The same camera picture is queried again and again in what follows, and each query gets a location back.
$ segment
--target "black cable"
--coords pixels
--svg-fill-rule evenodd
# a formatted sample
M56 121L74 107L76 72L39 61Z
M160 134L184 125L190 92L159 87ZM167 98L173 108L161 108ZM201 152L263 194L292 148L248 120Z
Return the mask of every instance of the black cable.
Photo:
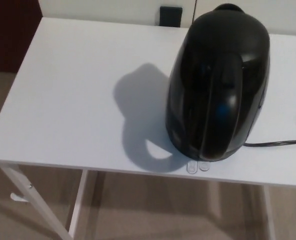
M272 141L272 142L263 142L263 143L244 143L243 145L246 147L276 147L276 146L285 146L285 145L293 145L296 144L296 140L288 140L288 141Z

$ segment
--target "kettle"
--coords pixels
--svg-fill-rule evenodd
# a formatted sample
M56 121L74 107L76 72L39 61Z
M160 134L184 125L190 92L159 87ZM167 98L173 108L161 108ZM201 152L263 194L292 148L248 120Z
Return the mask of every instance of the kettle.
M222 4L190 26L170 75L166 129L197 161L215 162L247 140L263 106L270 70L267 29Z

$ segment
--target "white metal leg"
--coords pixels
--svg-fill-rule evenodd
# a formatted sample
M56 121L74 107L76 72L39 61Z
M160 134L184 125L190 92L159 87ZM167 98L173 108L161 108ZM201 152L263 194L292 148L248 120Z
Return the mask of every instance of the white metal leg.
M88 176L88 170L83 170L81 179L80 179L79 188L78 188L76 202L74 204L74 209L71 217L70 228L69 228L69 234L73 238L75 238L75 235L76 235L77 224L78 224L80 212L82 209L83 197L84 197L86 183L87 183L87 176Z
M53 230L62 238L62 240L73 240L62 223L49 208L32 183L19 169L17 164L0 163L1 170L21 191L24 197L34 206Z
M265 210L267 214L268 237L269 237L269 240L276 240L275 224L274 224L274 218L273 218L273 210L272 210L272 203L270 199L269 186L267 185L263 186L263 195L264 195Z

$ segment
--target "white table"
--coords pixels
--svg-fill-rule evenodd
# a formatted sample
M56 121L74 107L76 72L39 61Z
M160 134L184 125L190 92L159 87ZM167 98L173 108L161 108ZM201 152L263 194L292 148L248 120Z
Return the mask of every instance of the white table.
M0 113L0 167L63 240L74 237L88 170L296 186L296 145L242 147L208 171L187 172L164 120L186 33L41 20ZM296 139L296 36L270 39L268 91L250 143ZM83 169L69 233L18 164Z

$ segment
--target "beige carpet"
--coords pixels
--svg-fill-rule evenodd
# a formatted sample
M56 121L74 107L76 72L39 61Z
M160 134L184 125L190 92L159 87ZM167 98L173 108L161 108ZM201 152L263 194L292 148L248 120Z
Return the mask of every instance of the beige carpet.
M0 109L14 74L0 73ZM22 166L60 221L69 224L80 170ZM0 171L0 240L59 239ZM296 240L296 189L270 189L277 240ZM259 186L100 173L78 240L265 240Z

